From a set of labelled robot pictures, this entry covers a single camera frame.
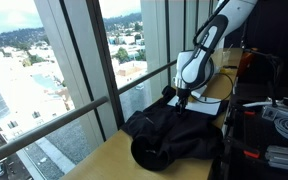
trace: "orange component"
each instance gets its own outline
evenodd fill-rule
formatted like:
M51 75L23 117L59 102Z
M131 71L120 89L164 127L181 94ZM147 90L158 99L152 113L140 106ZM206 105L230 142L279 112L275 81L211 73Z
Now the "orange component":
M258 51L257 48L251 48L253 51ZM249 66L249 64L252 62L252 60L254 59L255 54L249 53L249 52L244 52L242 54L242 58L241 58L241 62L240 62L240 66L237 70L237 76L242 75L245 70L247 69L247 67Z

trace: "wooden table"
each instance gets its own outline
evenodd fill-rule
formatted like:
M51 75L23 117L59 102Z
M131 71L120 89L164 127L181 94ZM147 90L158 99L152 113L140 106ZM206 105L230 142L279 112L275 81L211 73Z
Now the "wooden table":
M230 49L229 65L238 66L242 55L241 49ZM222 50L213 54L215 64L220 64ZM229 76L235 80L237 70ZM205 90L204 96L222 99L231 90L231 83L225 76L215 76ZM225 113L220 115L214 124L223 125ZM66 174L62 179L98 180L98 179L207 179L212 160L180 159L176 160L164 171L148 171L138 165L131 154L132 138L122 130L109 138L99 148L87 156L82 162Z

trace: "black cloth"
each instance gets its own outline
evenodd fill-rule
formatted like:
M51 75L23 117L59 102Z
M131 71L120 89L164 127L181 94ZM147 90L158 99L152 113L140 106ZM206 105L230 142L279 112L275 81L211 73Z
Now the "black cloth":
M143 168L160 171L176 159L213 159L222 153L222 131L212 125L216 116L185 110L179 116L167 102L175 95L169 86L163 98L146 108L136 111L121 129L132 136L131 152ZM219 113L227 106L223 101Z

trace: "sky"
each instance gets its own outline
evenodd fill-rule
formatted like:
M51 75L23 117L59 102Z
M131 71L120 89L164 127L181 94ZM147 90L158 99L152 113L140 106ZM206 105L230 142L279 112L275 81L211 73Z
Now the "sky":
M140 0L100 0L104 18L140 12ZM0 33L42 27L34 0L0 0Z

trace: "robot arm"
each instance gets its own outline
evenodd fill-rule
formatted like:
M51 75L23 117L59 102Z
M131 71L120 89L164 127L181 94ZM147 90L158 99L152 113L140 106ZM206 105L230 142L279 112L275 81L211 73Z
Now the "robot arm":
M175 86L179 100L176 111L181 114L191 91L204 86L214 73L210 59L218 42L240 27L253 10L257 0L220 0L214 16L200 29L201 38L194 51L181 52L177 59Z

